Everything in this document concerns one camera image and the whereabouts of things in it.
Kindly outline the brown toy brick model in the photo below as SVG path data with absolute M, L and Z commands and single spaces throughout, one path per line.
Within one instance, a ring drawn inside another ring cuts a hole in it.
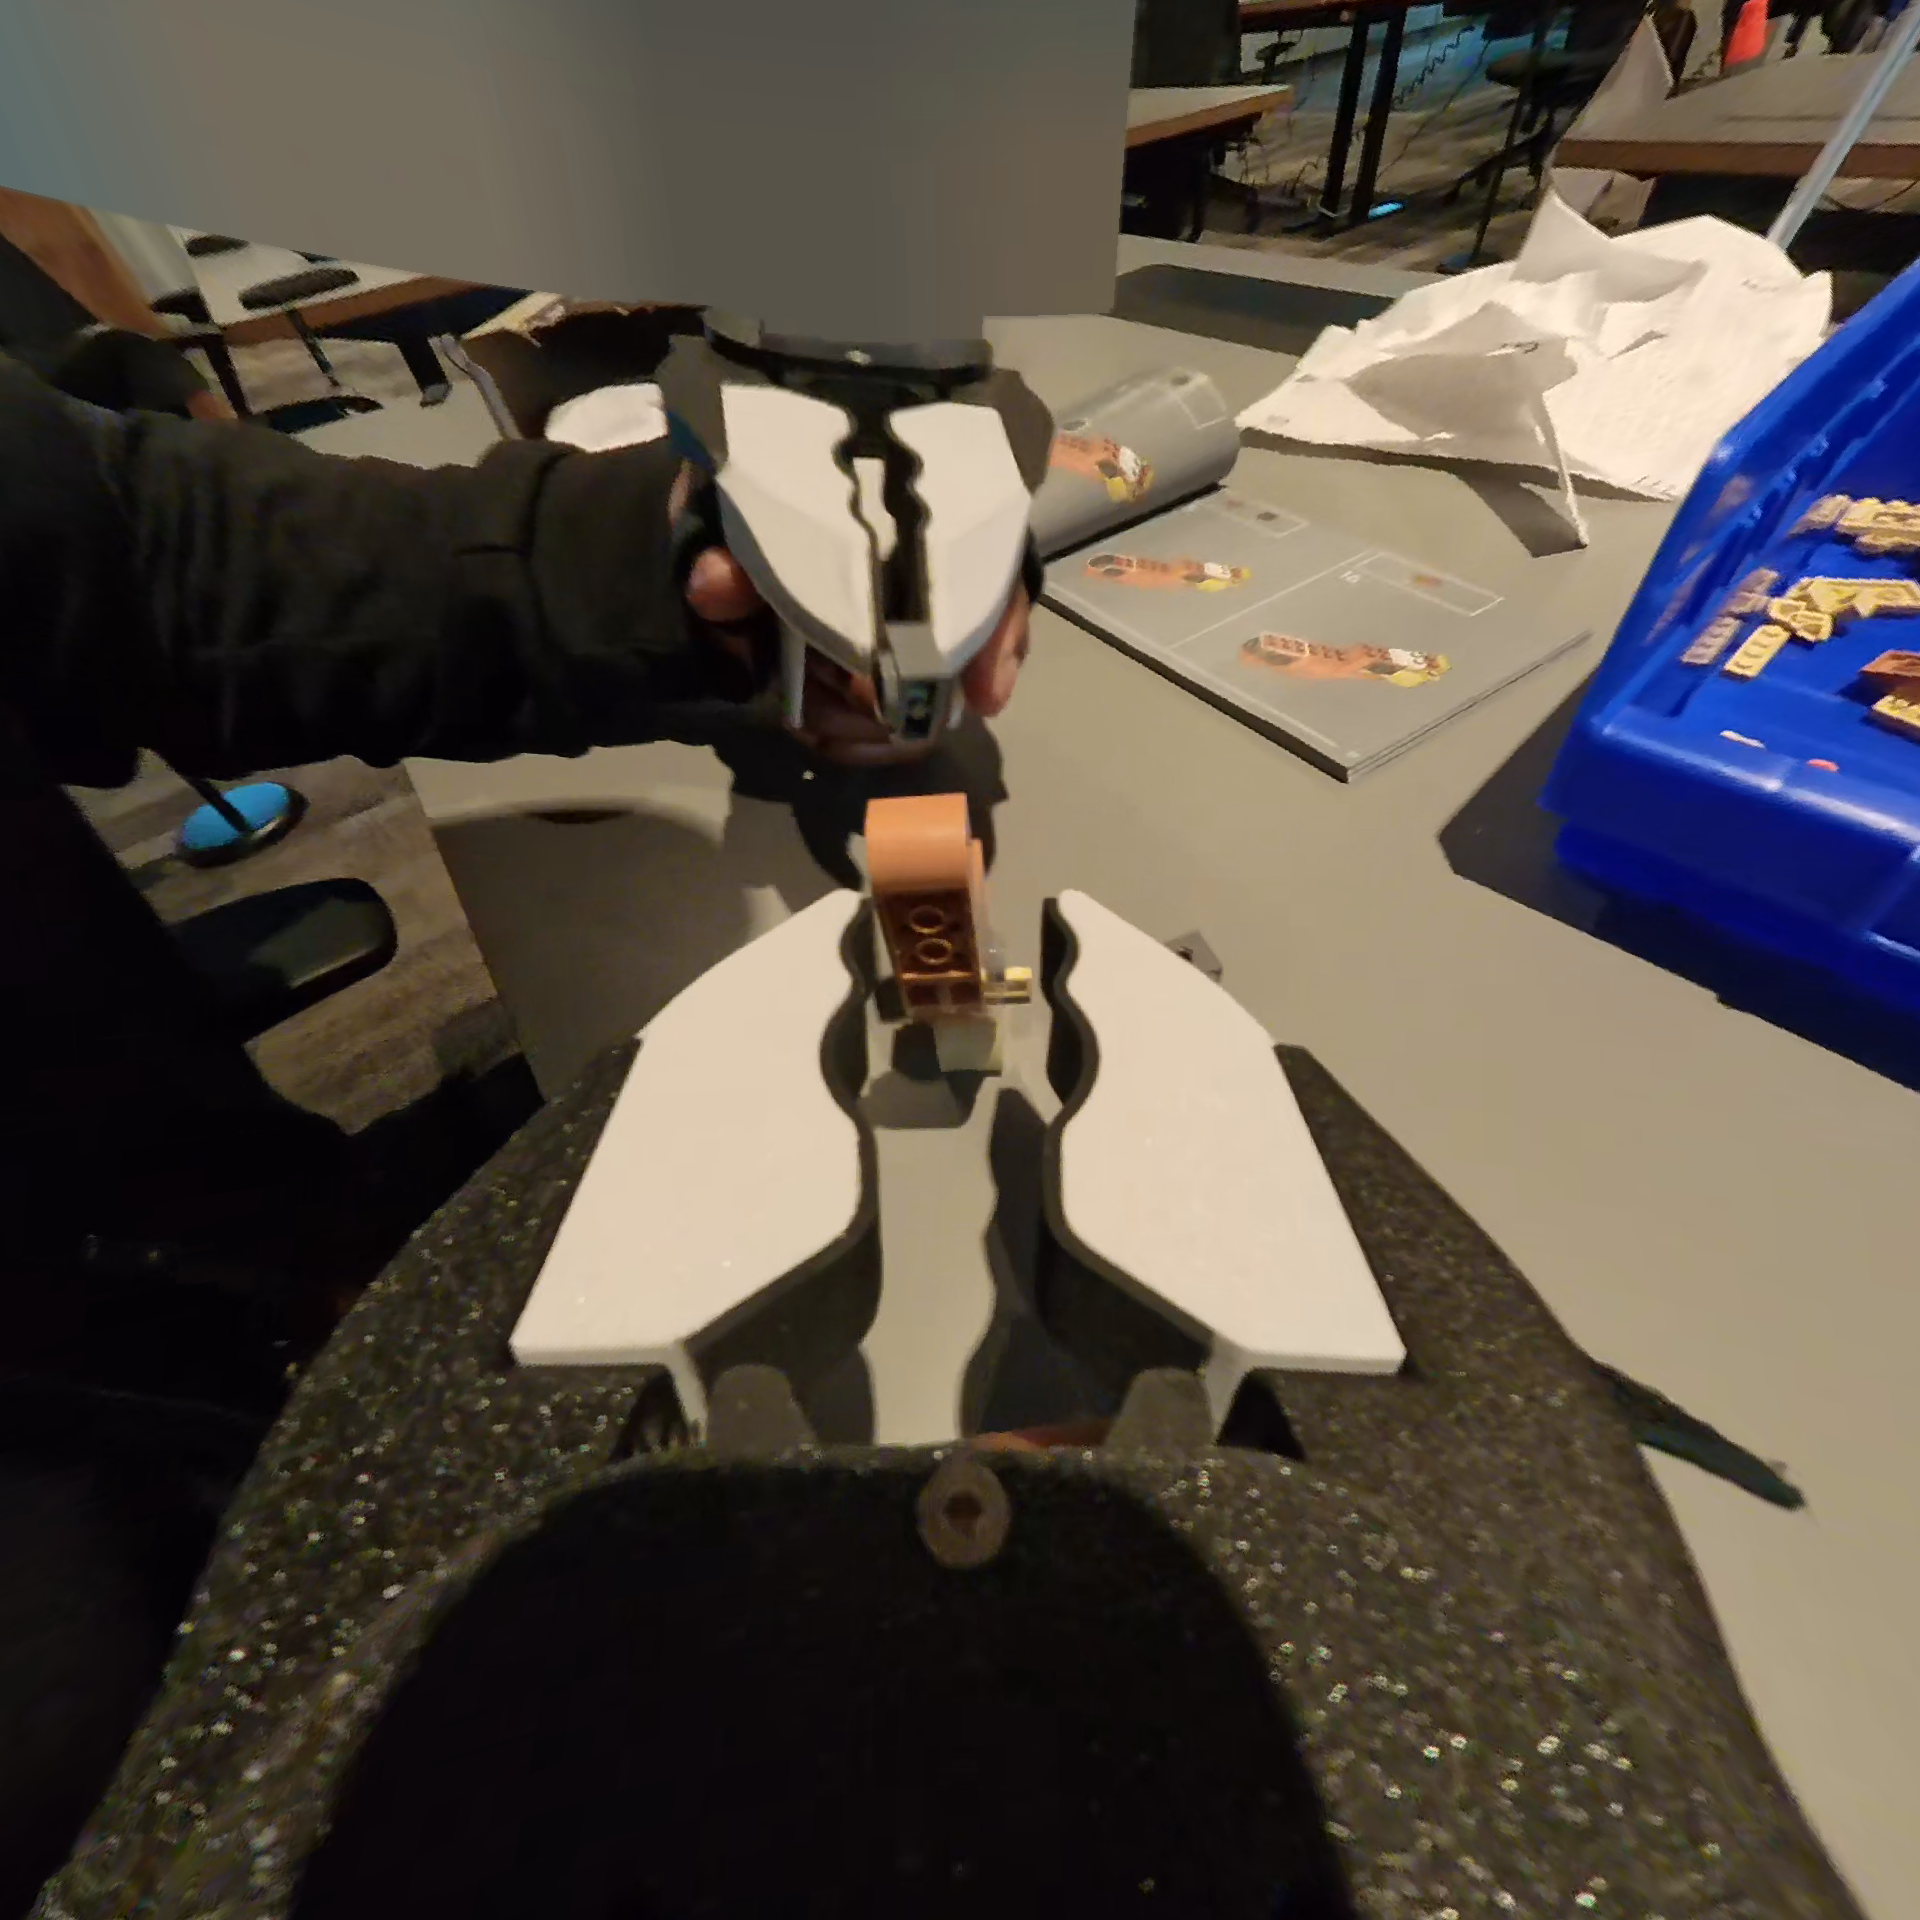
M 988 860 L 963 792 L 870 800 L 863 819 L 874 917 L 900 1017 L 930 1036 L 945 1073 L 1002 1069 L 1009 1011 L 1036 991 L 993 926 Z

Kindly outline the wooden office table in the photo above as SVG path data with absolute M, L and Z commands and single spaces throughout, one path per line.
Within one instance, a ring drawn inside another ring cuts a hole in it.
M 1290 85 L 1133 87 L 1121 171 L 1121 231 L 1197 239 L 1220 157 L 1290 100 Z
M 1559 141 L 1554 164 L 1658 175 L 1761 175 L 1794 180 L 1821 155 L 1874 60 L 1799 57 L 1737 70 L 1631 112 L 1587 112 Z

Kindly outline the grey instruction booklet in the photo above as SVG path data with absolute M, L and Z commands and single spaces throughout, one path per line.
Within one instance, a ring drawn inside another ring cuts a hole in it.
M 1238 455 L 1203 369 L 1133 372 L 1069 401 L 1034 505 L 1044 603 L 1341 781 L 1588 637 L 1234 486 Z

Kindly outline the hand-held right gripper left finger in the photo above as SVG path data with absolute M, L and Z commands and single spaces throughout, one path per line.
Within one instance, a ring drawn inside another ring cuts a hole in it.
M 835 891 L 652 1017 L 511 1327 L 518 1367 L 658 1369 L 707 1427 L 721 1377 L 764 1365 L 870 1424 L 870 947 L 863 897 Z

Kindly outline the person's left forearm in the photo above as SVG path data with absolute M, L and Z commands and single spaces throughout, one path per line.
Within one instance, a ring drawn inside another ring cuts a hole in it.
M 524 473 L 111 414 L 4 361 L 4 768 L 122 783 L 524 747 Z

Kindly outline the blue parts bin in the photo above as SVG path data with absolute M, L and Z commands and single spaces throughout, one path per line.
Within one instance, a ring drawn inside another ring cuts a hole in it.
M 1717 445 L 1670 516 L 1542 788 L 1565 869 L 1717 988 L 1915 1087 L 1918 737 L 1839 692 L 1857 637 L 1762 678 L 1678 662 L 1753 567 L 1789 553 L 1826 494 L 1918 503 L 1918 269 L 1837 325 Z

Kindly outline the crumpled white paper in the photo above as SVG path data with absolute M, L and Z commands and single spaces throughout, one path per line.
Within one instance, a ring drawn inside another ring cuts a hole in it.
M 1606 232 L 1559 197 L 1522 249 L 1327 327 L 1238 414 L 1244 432 L 1549 475 L 1676 500 L 1834 327 L 1834 277 L 1694 217 Z

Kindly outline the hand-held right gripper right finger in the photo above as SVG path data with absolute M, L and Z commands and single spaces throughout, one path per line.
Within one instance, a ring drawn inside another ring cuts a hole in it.
M 1043 908 L 1041 1321 L 1102 1395 L 1188 1376 L 1393 1377 L 1409 1345 L 1277 1044 L 1210 971 L 1083 891 Z

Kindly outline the pile of tan brick pieces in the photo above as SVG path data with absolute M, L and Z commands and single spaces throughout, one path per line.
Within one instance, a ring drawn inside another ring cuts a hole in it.
M 1751 567 L 1711 605 L 1678 662 L 1692 677 L 1753 684 L 1783 657 L 1860 635 L 1882 649 L 1843 677 L 1869 725 L 1918 737 L 1915 639 L 1889 639 L 1918 619 L 1918 503 L 1910 495 L 1818 495 L 1791 524 L 1794 558 L 1839 556 L 1836 571 Z

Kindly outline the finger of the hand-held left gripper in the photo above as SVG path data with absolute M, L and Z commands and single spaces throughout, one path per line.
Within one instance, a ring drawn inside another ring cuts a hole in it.
M 899 382 L 724 382 L 714 483 L 724 543 L 791 656 L 869 681 L 899 671 L 882 613 L 882 537 L 852 444 L 882 432 Z
M 899 521 L 917 611 L 889 615 L 889 649 L 910 681 L 956 681 L 1013 599 L 1031 494 L 989 404 L 917 401 L 894 409 L 889 428 L 910 455 L 907 503 L 918 509 Z

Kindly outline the person's left hand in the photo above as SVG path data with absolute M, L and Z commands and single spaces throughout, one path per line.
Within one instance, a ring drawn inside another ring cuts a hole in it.
M 870 669 L 810 656 L 801 715 L 775 692 L 775 616 L 714 535 L 690 533 L 693 470 L 668 439 L 582 451 L 541 444 L 526 547 L 541 715 L 527 752 L 714 745 L 785 732 L 851 766 L 918 759 L 879 717 Z

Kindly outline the person's dark clothing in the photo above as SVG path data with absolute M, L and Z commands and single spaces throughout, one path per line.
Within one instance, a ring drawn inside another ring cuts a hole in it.
M 290 841 L 193 871 L 4 768 L 4 1915 L 102 1799 L 287 1372 L 537 1103 L 406 775 L 292 775 Z M 324 877 L 396 957 L 235 1040 L 166 926 Z

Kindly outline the grey desk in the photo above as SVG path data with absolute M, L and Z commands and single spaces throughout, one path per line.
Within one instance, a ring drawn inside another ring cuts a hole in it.
M 1246 494 L 1583 641 L 1341 783 L 1054 613 L 994 725 L 996 923 L 1083 888 L 1197 929 L 1570 1335 L 1786 1468 L 1783 1513 L 1655 1456 L 1751 1708 L 1868 1915 L 1915 1915 L 1915 1093 L 1852 1030 L 1598 935 L 1537 795 L 1665 507 L 1249 439 Z M 415 759 L 541 1093 L 822 881 L 705 752 Z

